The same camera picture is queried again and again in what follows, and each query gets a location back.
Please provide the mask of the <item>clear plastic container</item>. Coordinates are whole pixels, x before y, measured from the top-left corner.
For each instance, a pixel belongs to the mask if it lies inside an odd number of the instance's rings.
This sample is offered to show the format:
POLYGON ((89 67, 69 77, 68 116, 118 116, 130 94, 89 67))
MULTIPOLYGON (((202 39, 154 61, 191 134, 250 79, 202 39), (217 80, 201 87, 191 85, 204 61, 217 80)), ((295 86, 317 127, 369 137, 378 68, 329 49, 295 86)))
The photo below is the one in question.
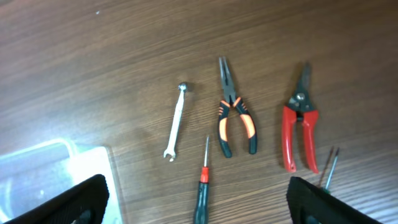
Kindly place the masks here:
POLYGON ((109 190, 103 223, 122 223, 108 148, 53 139, 1 156, 1 223, 60 195, 93 175, 109 190))

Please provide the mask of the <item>silver wrench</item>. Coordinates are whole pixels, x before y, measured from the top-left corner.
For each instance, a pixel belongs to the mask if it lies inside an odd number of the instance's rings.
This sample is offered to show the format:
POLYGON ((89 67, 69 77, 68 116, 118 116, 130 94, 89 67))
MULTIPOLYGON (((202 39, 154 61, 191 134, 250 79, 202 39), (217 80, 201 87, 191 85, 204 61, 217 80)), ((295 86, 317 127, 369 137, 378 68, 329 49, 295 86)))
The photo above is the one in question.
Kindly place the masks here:
POLYGON ((187 92, 187 83, 182 82, 178 86, 178 90, 180 91, 180 94, 178 96, 177 104, 175 106, 175 112, 174 112, 174 117, 172 121, 172 127, 170 130, 170 135, 169 135, 169 142, 167 145, 167 148, 165 149, 163 153, 163 157, 166 158, 167 156, 170 156, 169 161, 173 162, 176 158, 176 152, 175 152, 175 146, 177 143, 177 138, 178 138, 178 131, 182 119, 182 113, 183 113, 183 106, 185 102, 185 93, 187 92))

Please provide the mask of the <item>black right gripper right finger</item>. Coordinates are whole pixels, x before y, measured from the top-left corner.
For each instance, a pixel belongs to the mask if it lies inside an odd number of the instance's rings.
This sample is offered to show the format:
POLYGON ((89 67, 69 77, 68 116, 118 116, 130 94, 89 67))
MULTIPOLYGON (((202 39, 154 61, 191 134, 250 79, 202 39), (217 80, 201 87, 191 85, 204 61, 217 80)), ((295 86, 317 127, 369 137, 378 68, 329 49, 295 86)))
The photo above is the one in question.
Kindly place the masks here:
POLYGON ((294 224, 380 224, 300 177, 290 178, 286 199, 294 224))

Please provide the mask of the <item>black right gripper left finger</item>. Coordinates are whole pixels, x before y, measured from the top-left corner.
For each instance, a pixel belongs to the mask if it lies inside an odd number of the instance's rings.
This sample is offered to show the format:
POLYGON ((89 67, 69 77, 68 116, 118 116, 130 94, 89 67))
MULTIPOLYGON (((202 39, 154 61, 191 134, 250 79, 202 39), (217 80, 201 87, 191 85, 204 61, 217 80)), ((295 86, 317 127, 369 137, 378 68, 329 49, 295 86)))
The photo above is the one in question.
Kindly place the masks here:
POLYGON ((8 224, 101 224, 109 199, 105 176, 96 174, 8 224))

